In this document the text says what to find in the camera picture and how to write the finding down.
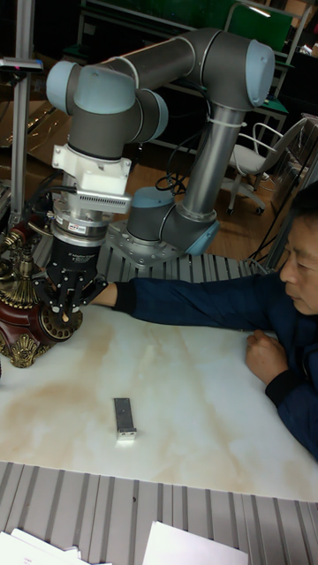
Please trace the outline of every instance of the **sleeve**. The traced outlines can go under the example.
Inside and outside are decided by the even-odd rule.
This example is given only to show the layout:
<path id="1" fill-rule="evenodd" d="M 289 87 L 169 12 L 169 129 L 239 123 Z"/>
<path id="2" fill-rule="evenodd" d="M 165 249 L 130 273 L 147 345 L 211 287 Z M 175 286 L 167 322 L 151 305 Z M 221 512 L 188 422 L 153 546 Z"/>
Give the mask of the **sleeve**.
<path id="1" fill-rule="evenodd" d="M 271 381 L 266 394 L 286 427 L 318 461 L 318 394 L 293 371 Z"/>
<path id="2" fill-rule="evenodd" d="M 132 279 L 135 307 L 130 313 L 159 324 L 271 330 L 268 300 L 277 281 L 276 273 L 197 284 Z"/>

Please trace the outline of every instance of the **man's hand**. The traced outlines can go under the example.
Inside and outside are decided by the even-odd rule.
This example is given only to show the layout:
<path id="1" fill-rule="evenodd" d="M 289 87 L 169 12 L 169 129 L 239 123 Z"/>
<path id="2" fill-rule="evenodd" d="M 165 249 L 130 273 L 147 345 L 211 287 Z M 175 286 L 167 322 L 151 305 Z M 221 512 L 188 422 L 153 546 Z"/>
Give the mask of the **man's hand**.
<path id="1" fill-rule="evenodd" d="M 247 337 L 246 364 L 266 385 L 289 368 L 283 345 L 261 329 Z"/>

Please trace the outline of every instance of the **blue jacket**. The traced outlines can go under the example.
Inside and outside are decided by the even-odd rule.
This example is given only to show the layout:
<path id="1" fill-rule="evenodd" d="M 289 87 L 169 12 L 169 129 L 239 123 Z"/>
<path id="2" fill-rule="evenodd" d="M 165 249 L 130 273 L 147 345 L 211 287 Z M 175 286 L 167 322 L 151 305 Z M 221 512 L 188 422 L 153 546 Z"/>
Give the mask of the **blue jacket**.
<path id="1" fill-rule="evenodd" d="M 274 330 L 289 371 L 277 375 L 266 394 L 290 432 L 318 460 L 318 316 L 295 309 L 278 273 L 199 284 L 138 278 L 117 288 L 115 309 L 140 320 Z"/>

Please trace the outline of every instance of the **robotic arm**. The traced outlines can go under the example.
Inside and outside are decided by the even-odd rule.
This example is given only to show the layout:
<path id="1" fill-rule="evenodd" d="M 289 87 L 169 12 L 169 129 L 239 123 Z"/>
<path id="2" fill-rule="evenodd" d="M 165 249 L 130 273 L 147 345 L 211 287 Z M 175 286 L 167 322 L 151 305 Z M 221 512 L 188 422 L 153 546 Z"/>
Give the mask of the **robotic arm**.
<path id="1" fill-rule="evenodd" d="M 201 29 L 158 45 L 79 67 L 62 61 L 50 72 L 51 103 L 72 115 L 68 143 L 55 147 L 53 167 L 74 193 L 54 203 L 53 247 L 47 274 L 34 278 L 39 296 L 53 312 L 74 313 L 106 285 L 96 263 L 114 213 L 126 213 L 125 186 L 131 162 L 128 142 L 158 137 L 168 123 L 163 99 L 152 91 L 187 77 L 206 89 L 214 109 L 208 136 L 185 197 L 154 188 L 137 191 L 127 225 L 135 242 L 166 242 L 201 254 L 217 233 L 213 206 L 245 113 L 262 105 L 274 72 L 272 50 L 215 29 Z"/>

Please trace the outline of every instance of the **man's arm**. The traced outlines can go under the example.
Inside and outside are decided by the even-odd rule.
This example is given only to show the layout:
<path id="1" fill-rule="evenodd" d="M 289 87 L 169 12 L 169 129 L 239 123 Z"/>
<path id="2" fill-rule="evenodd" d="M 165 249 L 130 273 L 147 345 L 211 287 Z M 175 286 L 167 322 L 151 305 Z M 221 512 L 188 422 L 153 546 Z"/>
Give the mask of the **man's arm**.
<path id="1" fill-rule="evenodd" d="M 318 460 L 318 395 L 288 368 L 284 347 L 256 330 L 247 338 L 246 364 L 266 387 L 292 435 Z"/>
<path id="2" fill-rule="evenodd" d="M 94 304 L 159 324 L 271 330 L 267 299 L 277 280 L 276 274 L 196 284 L 137 278 L 110 284 Z"/>

